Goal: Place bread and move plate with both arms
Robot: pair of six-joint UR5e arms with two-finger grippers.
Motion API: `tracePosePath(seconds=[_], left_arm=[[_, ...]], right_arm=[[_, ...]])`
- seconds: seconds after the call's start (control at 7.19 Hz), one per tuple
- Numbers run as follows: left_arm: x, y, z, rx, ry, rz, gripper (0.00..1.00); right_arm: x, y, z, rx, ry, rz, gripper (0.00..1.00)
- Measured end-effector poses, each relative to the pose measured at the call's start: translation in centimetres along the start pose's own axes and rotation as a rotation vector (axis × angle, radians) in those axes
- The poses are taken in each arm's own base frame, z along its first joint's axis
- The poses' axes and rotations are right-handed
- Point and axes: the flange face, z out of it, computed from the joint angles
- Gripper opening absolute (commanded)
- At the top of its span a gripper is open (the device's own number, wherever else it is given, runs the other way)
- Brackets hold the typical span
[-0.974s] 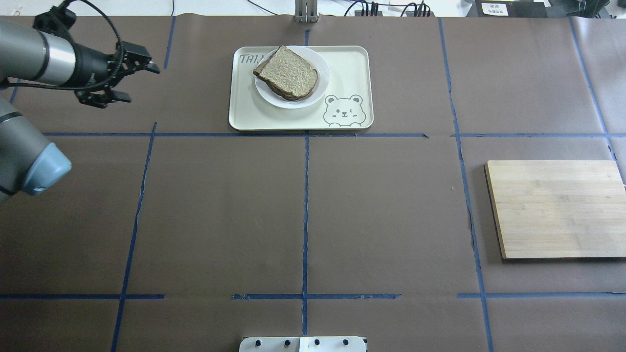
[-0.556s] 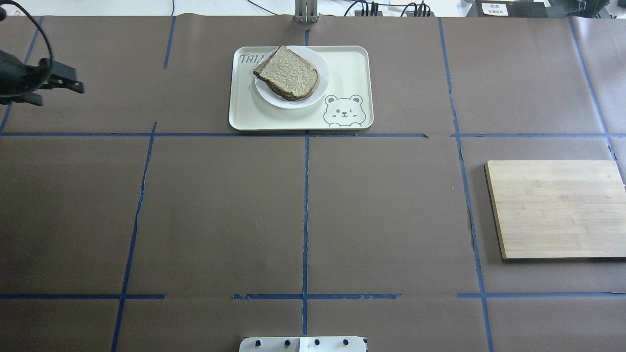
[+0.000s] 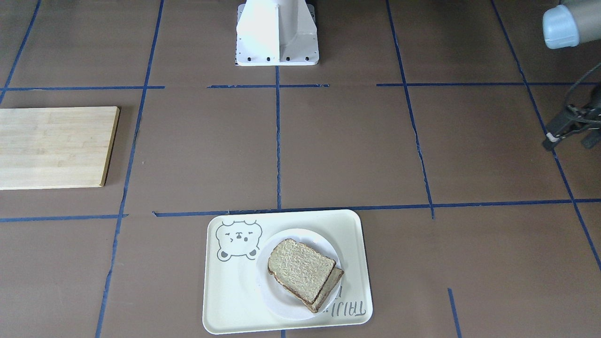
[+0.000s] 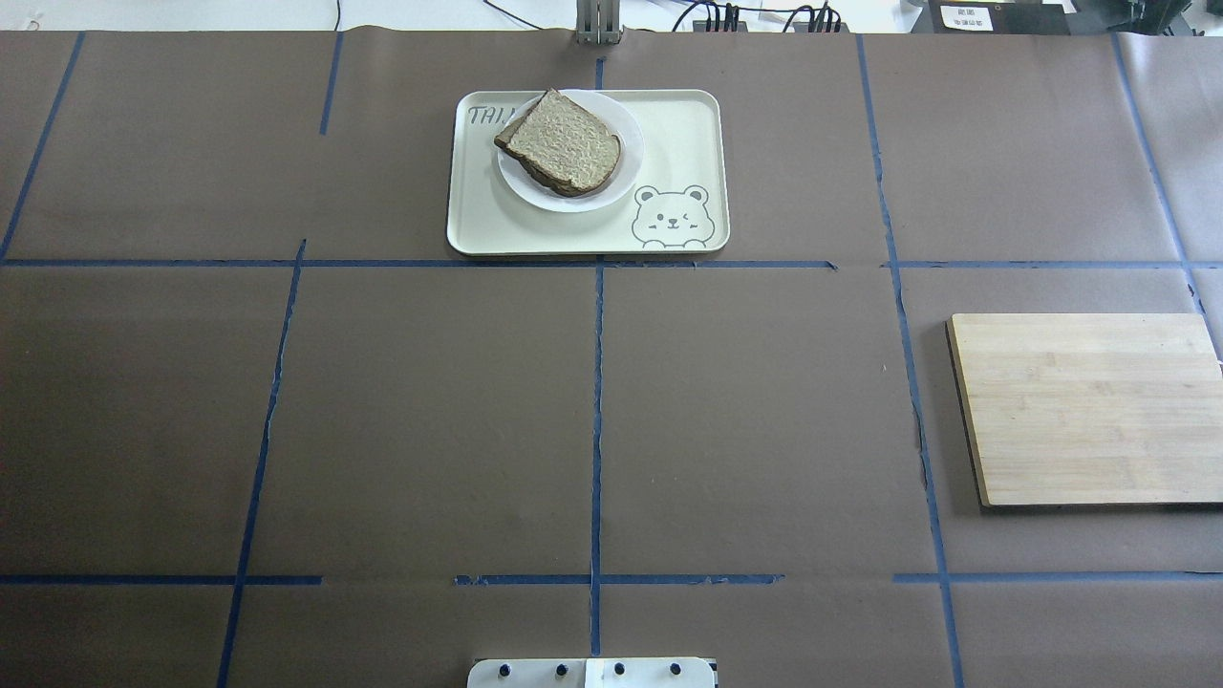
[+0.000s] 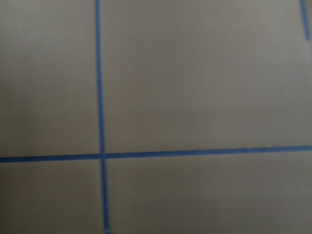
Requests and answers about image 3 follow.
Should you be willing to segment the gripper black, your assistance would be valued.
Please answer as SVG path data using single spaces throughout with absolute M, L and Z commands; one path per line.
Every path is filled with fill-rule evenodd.
M 587 104 L 587 119 L 589 122 L 584 120 L 577 115 L 574 116 L 568 113 L 559 113 L 545 126 L 546 139 L 543 141 L 543 147 L 547 151 L 554 150 L 554 148 L 566 137 L 574 135 L 575 133 L 581 133 L 590 128 L 590 123 L 601 123 L 601 85 L 597 84 L 590 92 L 590 100 Z M 584 148 L 593 148 L 601 141 L 601 130 L 595 129 L 588 133 L 586 137 L 581 140 L 581 144 Z

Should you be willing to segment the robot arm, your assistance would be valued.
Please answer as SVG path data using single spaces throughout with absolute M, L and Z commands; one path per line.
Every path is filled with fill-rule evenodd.
M 548 9 L 543 15 L 542 28 L 545 43 L 550 49 L 575 47 L 596 41 L 601 36 L 601 3 L 598 0 L 569 0 Z M 600 143 L 601 84 L 597 83 L 590 93 L 589 102 L 578 108 L 569 99 L 578 85 L 600 70 L 596 64 L 571 88 L 569 88 L 561 111 L 547 124 L 546 139 L 542 145 L 552 151 L 563 139 L 577 133 L 588 132 L 582 139 L 584 148 Z

